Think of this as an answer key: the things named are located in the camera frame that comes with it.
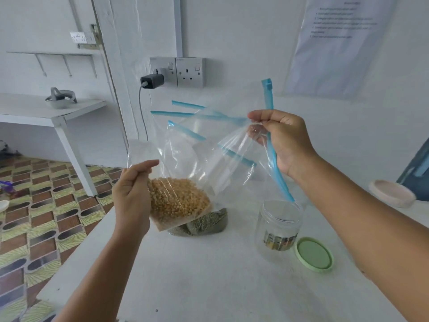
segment left hand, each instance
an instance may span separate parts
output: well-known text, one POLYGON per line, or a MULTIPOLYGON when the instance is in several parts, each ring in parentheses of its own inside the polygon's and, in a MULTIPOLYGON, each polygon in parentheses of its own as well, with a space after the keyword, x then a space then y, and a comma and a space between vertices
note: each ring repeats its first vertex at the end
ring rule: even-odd
POLYGON ((159 160, 144 161, 122 171, 113 187, 113 202, 116 211, 114 235, 136 237, 141 241, 150 227, 151 197, 147 188, 152 167, 159 160))

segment tiled floor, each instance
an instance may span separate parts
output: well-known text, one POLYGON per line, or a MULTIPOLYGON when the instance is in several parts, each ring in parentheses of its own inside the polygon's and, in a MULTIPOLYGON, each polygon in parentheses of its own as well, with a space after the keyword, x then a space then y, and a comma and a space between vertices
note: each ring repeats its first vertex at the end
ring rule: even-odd
POLYGON ((15 157, 0 180, 20 197, 0 213, 0 322, 51 321, 36 295, 113 207, 119 168, 88 166, 99 195, 88 197, 70 163, 15 157))

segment table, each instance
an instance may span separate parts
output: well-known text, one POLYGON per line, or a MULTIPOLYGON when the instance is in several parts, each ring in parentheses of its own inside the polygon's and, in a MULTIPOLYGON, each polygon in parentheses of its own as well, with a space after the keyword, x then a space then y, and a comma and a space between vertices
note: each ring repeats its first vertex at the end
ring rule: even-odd
MULTIPOLYGON (((271 261, 256 252, 258 203, 239 199, 222 233, 170 236, 152 224, 142 241, 118 317, 128 321, 405 322, 379 289, 355 267, 342 242, 314 207, 305 211, 299 237, 331 249, 334 269, 306 269, 293 251, 271 261)), ((407 212, 429 225, 428 204, 407 212)), ((67 302, 109 240, 114 208, 37 296, 57 307, 67 302)))
POLYGON ((78 146, 67 127, 67 121, 106 106, 104 100, 78 99, 66 109, 54 109, 46 97, 0 93, 0 122, 54 127, 83 188, 89 196, 97 191, 79 153, 78 146))

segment white countertop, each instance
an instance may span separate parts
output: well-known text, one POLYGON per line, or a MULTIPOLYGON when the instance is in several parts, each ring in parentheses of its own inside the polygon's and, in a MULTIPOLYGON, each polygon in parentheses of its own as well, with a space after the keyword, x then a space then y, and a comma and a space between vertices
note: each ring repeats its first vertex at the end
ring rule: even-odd
MULTIPOLYGON (((339 238, 314 208, 299 237, 318 238, 335 257, 334 269, 306 269, 289 250, 276 263, 255 250, 256 203, 229 210, 222 233, 170 236, 152 225, 142 241, 119 309, 129 321, 389 321, 405 319, 355 267, 339 238)), ((427 204, 407 214, 429 225, 427 204)), ((114 208, 79 245, 38 298, 62 307, 113 232, 114 208)))

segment green jar lid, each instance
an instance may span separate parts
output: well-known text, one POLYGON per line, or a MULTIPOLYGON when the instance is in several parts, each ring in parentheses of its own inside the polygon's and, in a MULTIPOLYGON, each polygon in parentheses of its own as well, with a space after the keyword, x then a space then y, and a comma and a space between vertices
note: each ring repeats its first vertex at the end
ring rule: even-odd
POLYGON ((301 263, 315 272, 326 272, 334 265, 331 251, 315 238, 302 237, 295 243, 295 254, 301 263))

